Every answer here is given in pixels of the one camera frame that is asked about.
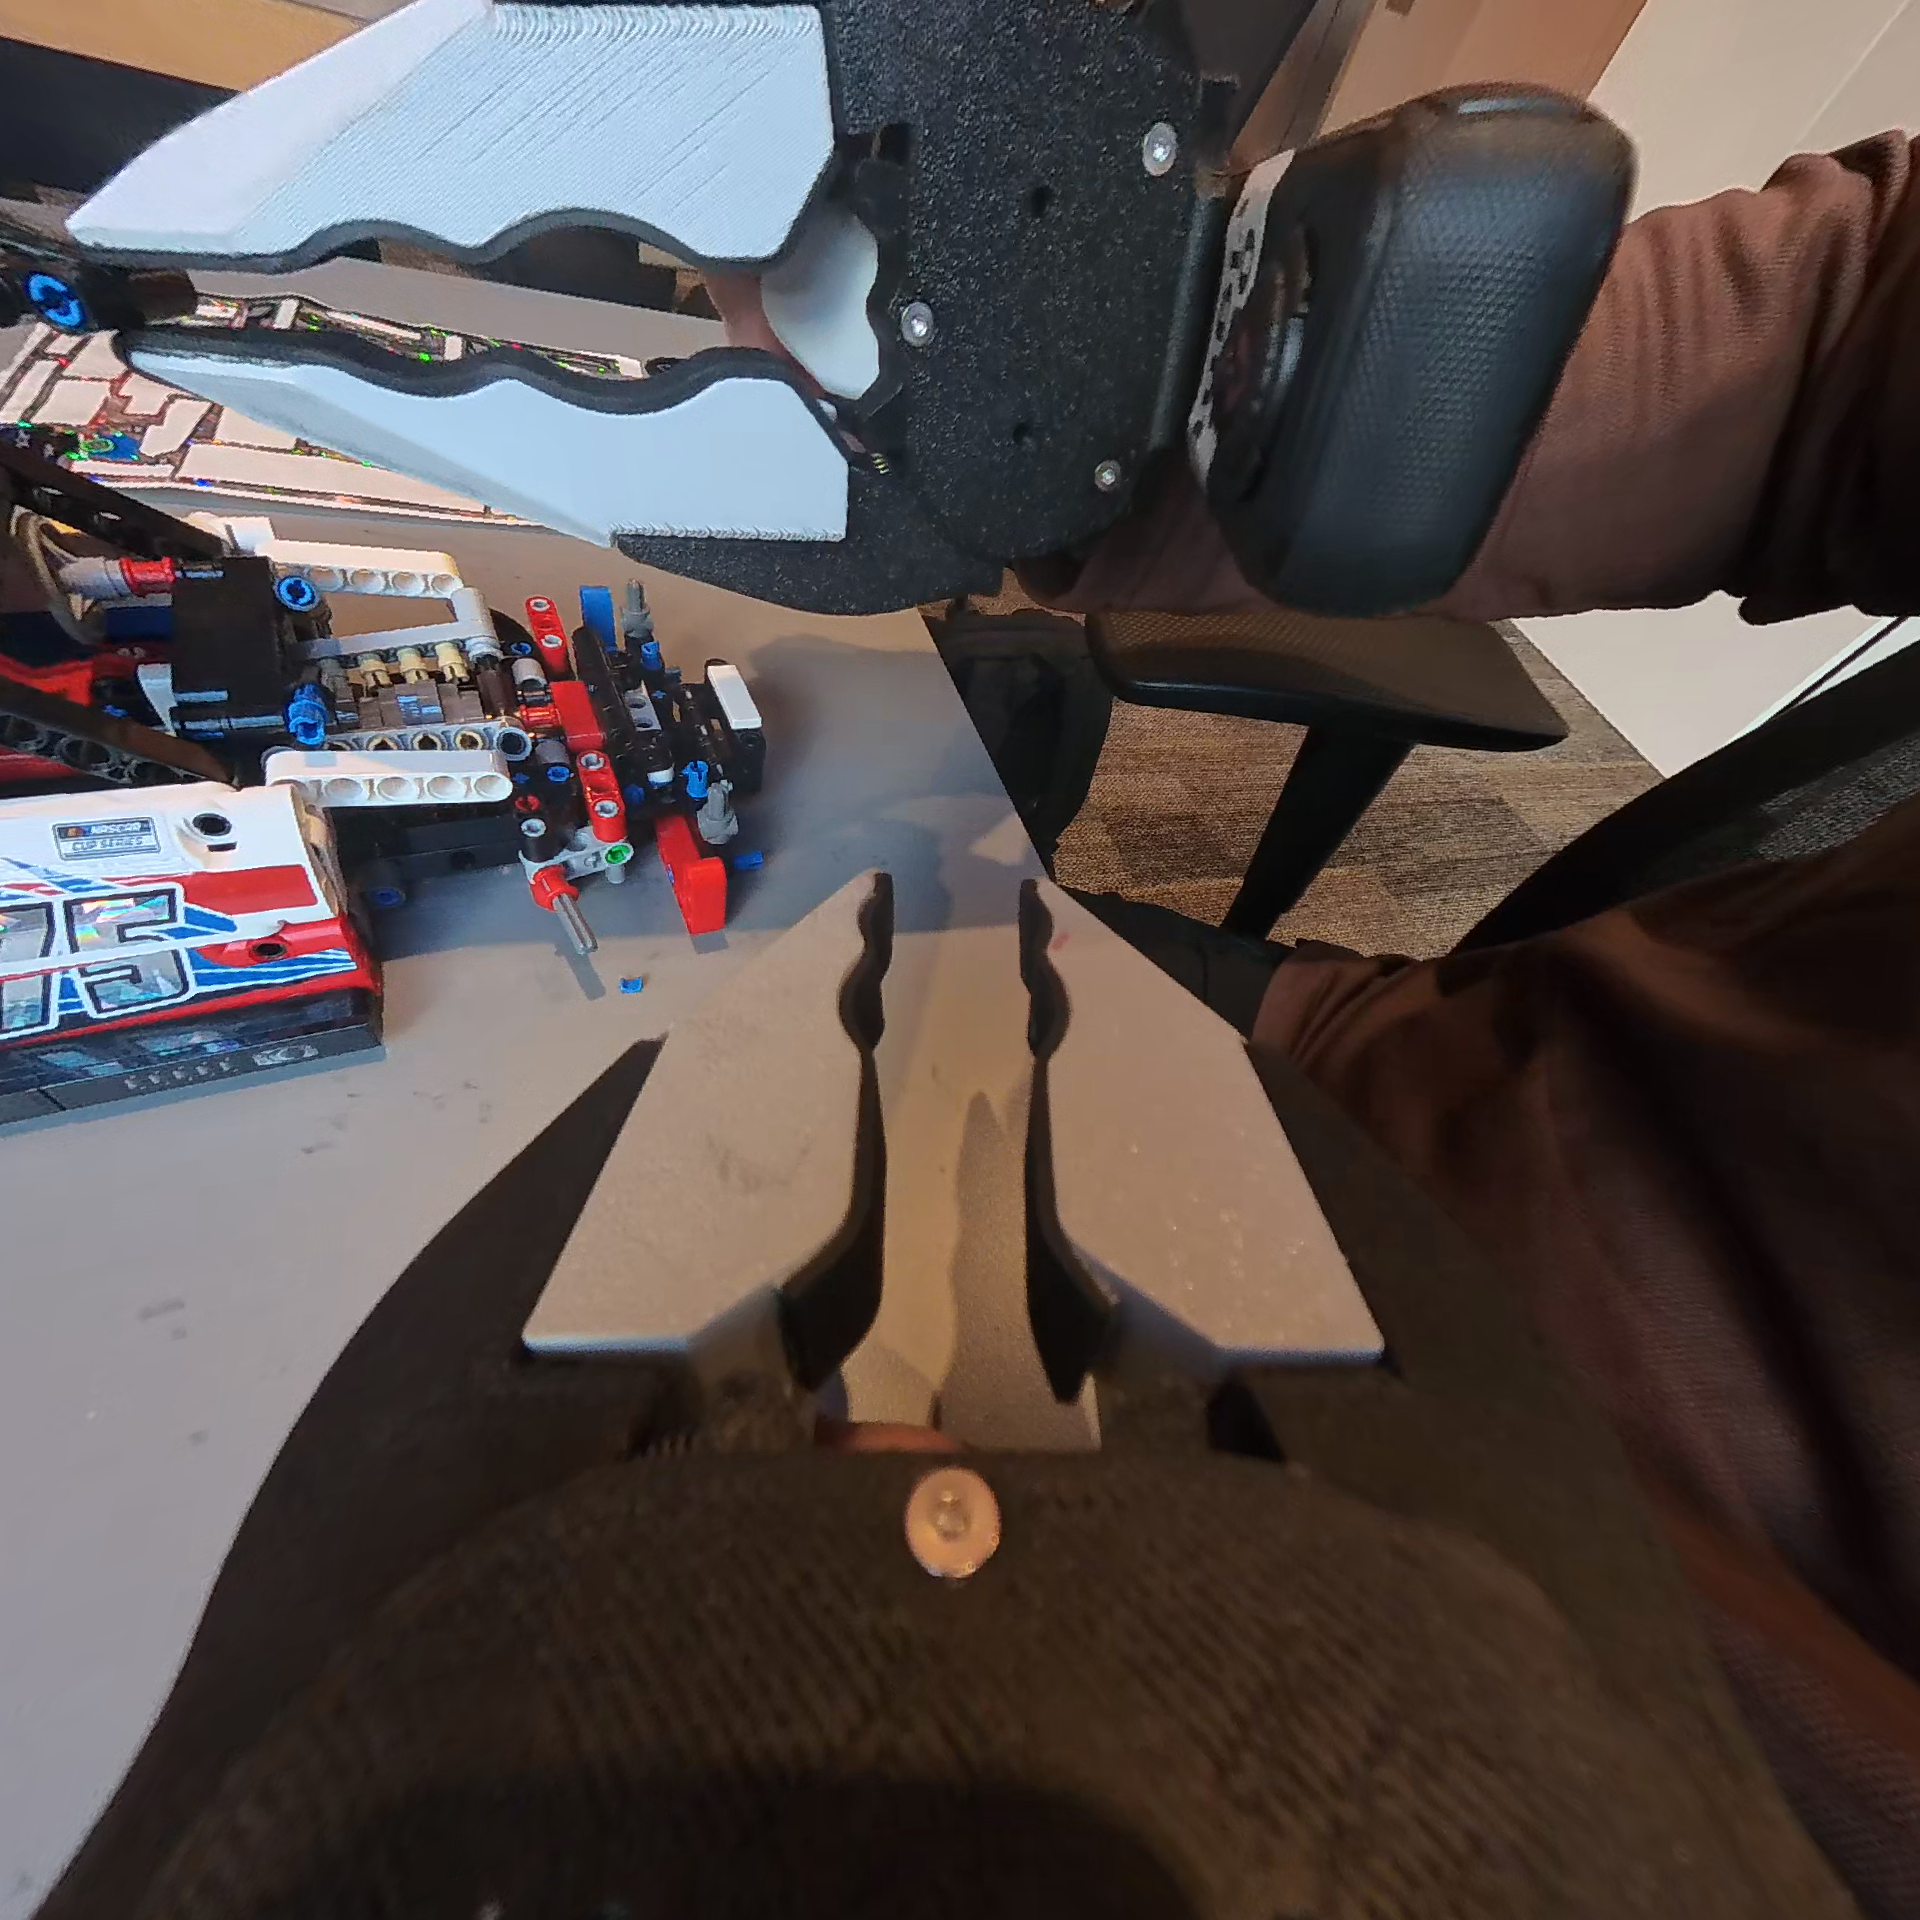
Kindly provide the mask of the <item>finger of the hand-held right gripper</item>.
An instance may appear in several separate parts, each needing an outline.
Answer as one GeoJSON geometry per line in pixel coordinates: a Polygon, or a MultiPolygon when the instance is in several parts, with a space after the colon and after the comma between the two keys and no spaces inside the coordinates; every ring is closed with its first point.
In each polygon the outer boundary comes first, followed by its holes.
{"type": "Polygon", "coordinates": [[[506,352],[405,372],[345,348],[177,326],[117,345],[182,393],[598,544],[847,535],[847,454],[799,372],[767,352],[594,376],[506,352]]]}
{"type": "Polygon", "coordinates": [[[815,7],[420,1],[164,135],[65,228],[86,256],[280,271],[565,226],[695,265],[781,254],[834,145],[815,7]]]}

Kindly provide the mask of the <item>toy brick race car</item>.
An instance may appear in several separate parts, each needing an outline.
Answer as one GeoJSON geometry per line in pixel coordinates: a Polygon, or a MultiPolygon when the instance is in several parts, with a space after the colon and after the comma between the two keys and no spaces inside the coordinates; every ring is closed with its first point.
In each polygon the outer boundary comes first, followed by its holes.
{"type": "Polygon", "coordinates": [[[5,1124],[376,1048],[376,917],[514,873],[576,953],[680,810],[733,871],[760,710],[641,586],[494,612],[440,551],[177,518],[5,430],[5,1124]]]}

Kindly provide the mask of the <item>person's right forearm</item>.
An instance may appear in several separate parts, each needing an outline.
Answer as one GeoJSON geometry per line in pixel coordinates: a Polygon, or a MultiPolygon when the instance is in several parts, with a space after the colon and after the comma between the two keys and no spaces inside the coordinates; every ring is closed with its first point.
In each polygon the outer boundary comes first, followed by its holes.
{"type": "Polygon", "coordinates": [[[1918,608],[1916,135],[1623,228],[1471,561],[1416,615],[1918,608]]]}

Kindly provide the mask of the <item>person's right hand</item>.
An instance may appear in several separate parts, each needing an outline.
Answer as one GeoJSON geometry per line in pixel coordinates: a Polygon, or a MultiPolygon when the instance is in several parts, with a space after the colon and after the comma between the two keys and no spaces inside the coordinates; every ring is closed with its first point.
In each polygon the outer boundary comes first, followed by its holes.
{"type": "Polygon", "coordinates": [[[756,274],[710,269],[704,274],[704,290],[725,326],[727,345],[767,352],[781,359],[788,356],[766,317],[760,279],[756,274]]]}

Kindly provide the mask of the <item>holographic sticker sheet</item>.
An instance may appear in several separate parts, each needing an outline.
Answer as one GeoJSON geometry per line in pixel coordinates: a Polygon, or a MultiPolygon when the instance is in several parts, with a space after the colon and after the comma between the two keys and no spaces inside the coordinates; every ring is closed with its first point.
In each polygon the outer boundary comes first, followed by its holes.
{"type": "MultiPolygon", "coordinates": [[[[186,320],[198,329],[293,330],[302,343],[356,341],[406,366],[437,366],[504,352],[503,343],[444,326],[376,320],[311,296],[206,295],[186,320]]],[[[676,354],[525,348],[534,359],[588,376],[646,376],[676,354]]],[[[52,433],[71,470],[129,493],[226,495],[317,512],[504,520],[512,514],[428,481],[374,469],[285,426],[255,422],[212,399],[184,394],[129,370],[111,335],[68,333],[33,317],[5,329],[1,422],[52,433]]]]}

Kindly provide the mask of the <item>person's torso brown shirt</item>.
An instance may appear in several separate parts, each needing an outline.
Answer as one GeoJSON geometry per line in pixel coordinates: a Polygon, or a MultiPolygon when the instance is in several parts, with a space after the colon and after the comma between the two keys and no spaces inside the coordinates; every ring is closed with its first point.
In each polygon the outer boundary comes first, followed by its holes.
{"type": "Polygon", "coordinates": [[[1916,1914],[1918,806],[1430,962],[1303,945],[1255,1045],[1527,1301],[1861,1909],[1916,1914]]]}

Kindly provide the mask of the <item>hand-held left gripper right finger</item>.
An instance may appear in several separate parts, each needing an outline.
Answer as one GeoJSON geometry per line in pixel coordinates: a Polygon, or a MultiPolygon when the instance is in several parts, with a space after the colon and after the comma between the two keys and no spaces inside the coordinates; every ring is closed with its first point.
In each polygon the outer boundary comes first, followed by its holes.
{"type": "Polygon", "coordinates": [[[1368,1369],[1384,1336],[1241,1032],[1050,879],[1020,893],[1025,1313],[1055,1401],[1368,1369]]]}

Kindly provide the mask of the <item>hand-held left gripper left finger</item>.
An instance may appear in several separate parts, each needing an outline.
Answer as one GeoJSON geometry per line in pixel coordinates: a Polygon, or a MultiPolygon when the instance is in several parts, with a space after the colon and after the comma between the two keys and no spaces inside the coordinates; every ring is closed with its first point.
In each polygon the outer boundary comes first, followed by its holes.
{"type": "Polygon", "coordinates": [[[831,1381],[882,1287],[882,980],[862,873],[665,1037],[520,1330],[541,1358],[831,1381]]]}

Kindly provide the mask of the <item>red angled brick piece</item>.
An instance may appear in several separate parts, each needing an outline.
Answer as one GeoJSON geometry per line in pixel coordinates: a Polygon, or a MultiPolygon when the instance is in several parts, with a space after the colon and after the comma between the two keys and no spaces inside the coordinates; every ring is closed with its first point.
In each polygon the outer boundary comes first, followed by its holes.
{"type": "Polygon", "coordinates": [[[676,808],[655,815],[655,850],[687,936],[725,929],[729,863],[710,853],[689,818],[676,808]]]}

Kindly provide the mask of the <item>black office chair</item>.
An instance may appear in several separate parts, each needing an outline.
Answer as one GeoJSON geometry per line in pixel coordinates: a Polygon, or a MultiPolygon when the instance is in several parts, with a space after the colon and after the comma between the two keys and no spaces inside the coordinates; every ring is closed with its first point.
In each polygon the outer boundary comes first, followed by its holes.
{"type": "Polygon", "coordinates": [[[1262,940],[1416,746],[1541,752],[1568,721],[1496,625],[1286,610],[1109,610],[1077,622],[954,599],[926,617],[1015,813],[1053,868],[1112,704],[1303,729],[1224,928],[1262,940]]]}

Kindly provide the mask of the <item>grey desk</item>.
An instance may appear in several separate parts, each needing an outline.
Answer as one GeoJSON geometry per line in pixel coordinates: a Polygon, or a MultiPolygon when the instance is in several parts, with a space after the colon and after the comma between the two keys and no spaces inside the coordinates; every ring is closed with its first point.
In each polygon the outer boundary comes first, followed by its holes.
{"type": "Polygon", "coordinates": [[[1090,1449],[1024,1310],[1017,889],[1039,871],[916,610],[804,615],[527,526],[214,495],[303,541],[433,548],[495,608],[641,578],[665,650],[743,666],[767,783],[727,936],[650,854],[576,956],[503,871],[431,879],[389,935],[384,1053],[142,1097],[5,1136],[5,1914],[29,1914],[175,1680],[297,1414],[440,1224],[615,1055],[696,1008],[864,868],[896,877],[880,1087],[894,1186],[857,1418],[1090,1449]],[[645,974],[621,996],[616,978],[645,974]]]}

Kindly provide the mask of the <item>black brick beam blue pins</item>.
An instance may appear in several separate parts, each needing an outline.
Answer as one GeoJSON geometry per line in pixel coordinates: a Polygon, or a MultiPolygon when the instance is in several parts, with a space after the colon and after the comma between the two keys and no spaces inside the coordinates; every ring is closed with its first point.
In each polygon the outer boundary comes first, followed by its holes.
{"type": "Polygon", "coordinates": [[[88,261],[56,210],[1,201],[1,325],[86,335],[184,320],[198,301],[189,277],[88,261]]]}

